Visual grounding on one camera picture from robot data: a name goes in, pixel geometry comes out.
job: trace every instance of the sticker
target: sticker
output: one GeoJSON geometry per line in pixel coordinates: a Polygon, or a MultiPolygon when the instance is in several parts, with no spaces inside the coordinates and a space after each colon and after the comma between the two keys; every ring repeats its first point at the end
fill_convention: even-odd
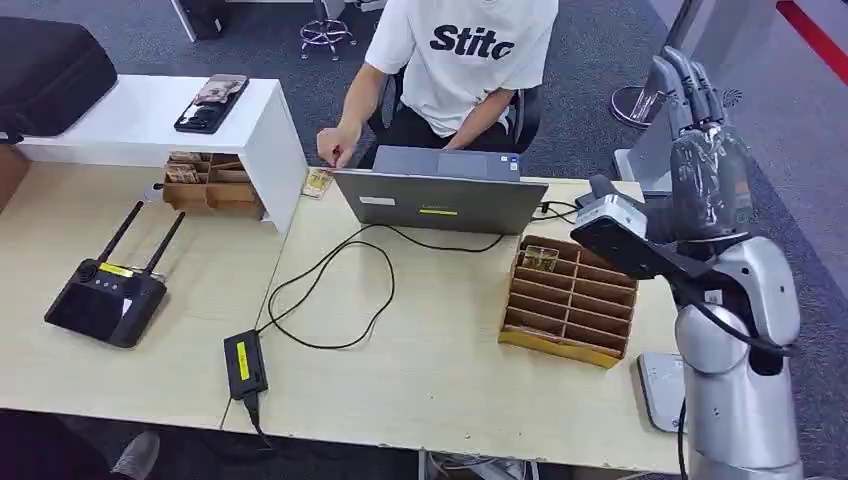
{"type": "Polygon", "coordinates": [[[421,210],[418,210],[418,213],[424,215],[446,215],[448,217],[455,217],[459,215],[459,212],[451,212],[449,210],[432,210],[429,208],[422,208],[421,210]]]}
{"type": "Polygon", "coordinates": [[[130,278],[132,277],[132,271],[127,270],[126,268],[121,268],[110,263],[101,263],[100,270],[104,272],[114,273],[115,275],[120,275],[122,277],[130,278]]]}
{"type": "Polygon", "coordinates": [[[368,205],[386,205],[388,207],[395,206],[394,198],[386,197],[359,197],[359,201],[368,205]]]}
{"type": "Polygon", "coordinates": [[[250,378],[250,370],[247,368],[247,350],[244,348],[244,342],[236,344],[236,353],[239,357],[239,374],[242,380],[250,378]]]}
{"type": "Polygon", "coordinates": [[[722,298],[721,290],[707,290],[704,292],[704,301],[707,303],[714,303],[716,305],[724,304],[724,298],[722,298]]]}

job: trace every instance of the smartphone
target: smartphone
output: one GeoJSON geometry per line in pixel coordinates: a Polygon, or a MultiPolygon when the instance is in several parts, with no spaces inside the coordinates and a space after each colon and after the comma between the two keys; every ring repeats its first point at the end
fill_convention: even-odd
{"type": "Polygon", "coordinates": [[[213,134],[247,88],[244,75],[213,75],[174,123],[178,132],[213,134]]]}

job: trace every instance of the wooden organizer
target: wooden organizer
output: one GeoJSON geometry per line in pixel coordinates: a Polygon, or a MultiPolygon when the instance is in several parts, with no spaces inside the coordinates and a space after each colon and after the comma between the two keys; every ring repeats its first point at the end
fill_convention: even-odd
{"type": "Polygon", "coordinates": [[[611,368],[627,351],[637,287],[579,245],[528,235],[498,341],[611,368]],[[528,245],[559,252],[554,272],[521,266],[528,245]]]}
{"type": "Polygon", "coordinates": [[[200,183],[172,183],[165,178],[162,198],[175,210],[212,209],[261,215],[262,203],[243,167],[222,170],[218,167],[235,162],[238,155],[204,154],[201,162],[192,162],[200,183]]]}

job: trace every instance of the man's arm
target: man's arm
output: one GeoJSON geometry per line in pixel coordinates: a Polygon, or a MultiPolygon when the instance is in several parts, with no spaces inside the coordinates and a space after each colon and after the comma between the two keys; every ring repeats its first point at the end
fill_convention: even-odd
{"type": "Polygon", "coordinates": [[[318,133],[318,155],[330,165],[342,168],[350,162],[362,136],[362,125],[377,108],[383,77],[383,72],[363,64],[347,91],[338,126],[318,133]]]}
{"type": "Polygon", "coordinates": [[[318,134],[318,154],[336,168],[347,166],[353,157],[362,124],[377,108],[383,77],[397,73],[412,57],[415,39],[407,18],[408,1],[391,0],[386,4],[365,54],[365,64],[348,89],[338,126],[318,134]]]}
{"type": "Polygon", "coordinates": [[[471,145],[477,137],[495,124],[512,101],[515,90],[499,88],[489,94],[483,103],[474,107],[468,114],[456,135],[445,147],[448,150],[461,150],[471,145]]]}

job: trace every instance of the power adapter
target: power adapter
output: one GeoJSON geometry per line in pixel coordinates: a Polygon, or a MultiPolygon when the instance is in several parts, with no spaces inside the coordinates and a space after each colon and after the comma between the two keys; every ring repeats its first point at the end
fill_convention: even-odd
{"type": "Polygon", "coordinates": [[[259,426],[259,393],[268,390],[259,332],[248,330],[224,339],[224,358],[227,362],[230,398],[244,403],[256,433],[269,449],[273,449],[259,426]]]}

